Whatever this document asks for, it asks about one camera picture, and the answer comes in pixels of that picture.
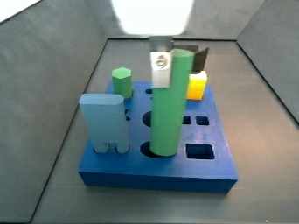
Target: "white light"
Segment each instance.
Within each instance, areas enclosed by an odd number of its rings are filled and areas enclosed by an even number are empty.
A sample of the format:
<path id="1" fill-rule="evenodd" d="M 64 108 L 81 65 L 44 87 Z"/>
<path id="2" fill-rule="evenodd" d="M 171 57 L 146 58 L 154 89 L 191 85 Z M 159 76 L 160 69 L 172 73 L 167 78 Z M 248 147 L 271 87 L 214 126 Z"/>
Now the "white light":
<path id="1" fill-rule="evenodd" d="M 183 33 L 192 0 L 112 0 L 121 29 L 128 34 L 174 36 Z"/>
<path id="2" fill-rule="evenodd" d="M 0 0 L 0 22 L 41 0 Z"/>

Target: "green hexagonal prism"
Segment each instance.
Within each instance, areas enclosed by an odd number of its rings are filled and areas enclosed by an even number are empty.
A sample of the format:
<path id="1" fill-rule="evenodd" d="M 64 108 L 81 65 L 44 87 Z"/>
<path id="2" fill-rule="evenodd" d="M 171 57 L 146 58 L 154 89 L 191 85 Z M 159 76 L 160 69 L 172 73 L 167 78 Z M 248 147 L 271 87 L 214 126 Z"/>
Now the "green hexagonal prism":
<path id="1" fill-rule="evenodd" d="M 116 95 L 123 95 L 124 98 L 132 97 L 132 72 L 129 69 L 120 67 L 112 71 L 112 82 Z"/>

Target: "yellow block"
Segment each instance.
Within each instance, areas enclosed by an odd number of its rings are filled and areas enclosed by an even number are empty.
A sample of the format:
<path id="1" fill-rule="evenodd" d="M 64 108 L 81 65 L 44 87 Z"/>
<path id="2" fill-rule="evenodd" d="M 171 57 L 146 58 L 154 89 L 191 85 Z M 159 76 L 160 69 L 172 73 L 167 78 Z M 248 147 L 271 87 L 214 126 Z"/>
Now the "yellow block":
<path id="1" fill-rule="evenodd" d="M 208 78 L 204 71 L 200 71 L 200 73 L 190 75 L 190 86 L 187 93 L 188 100 L 202 100 L 207 80 Z"/>

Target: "gray wall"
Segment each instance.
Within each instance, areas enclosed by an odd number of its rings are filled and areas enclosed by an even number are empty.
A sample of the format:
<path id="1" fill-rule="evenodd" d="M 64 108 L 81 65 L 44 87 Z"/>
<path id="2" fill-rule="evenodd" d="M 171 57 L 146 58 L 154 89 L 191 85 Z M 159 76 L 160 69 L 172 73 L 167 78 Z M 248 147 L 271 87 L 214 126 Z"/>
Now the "gray wall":
<path id="1" fill-rule="evenodd" d="M 95 4 L 41 1 L 0 25 L 0 221 L 33 215 L 107 42 Z"/>
<path id="2" fill-rule="evenodd" d="M 195 0 L 190 25 L 186 33 L 176 38 L 235 40 L 263 2 L 264 0 Z M 137 37 L 121 32 L 108 0 L 99 1 L 97 8 L 109 38 Z"/>
<path id="3" fill-rule="evenodd" d="M 299 122 L 299 1 L 267 0 L 238 43 Z"/>

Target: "green cylinder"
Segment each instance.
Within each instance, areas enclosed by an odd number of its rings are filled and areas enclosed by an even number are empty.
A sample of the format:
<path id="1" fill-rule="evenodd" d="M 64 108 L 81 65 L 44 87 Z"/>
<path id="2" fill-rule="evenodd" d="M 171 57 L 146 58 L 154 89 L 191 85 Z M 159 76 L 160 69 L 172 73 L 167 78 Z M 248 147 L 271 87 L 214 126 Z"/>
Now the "green cylinder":
<path id="1" fill-rule="evenodd" d="M 175 49 L 171 87 L 154 88 L 150 149 L 159 156 L 178 152 L 192 61 L 192 52 Z"/>

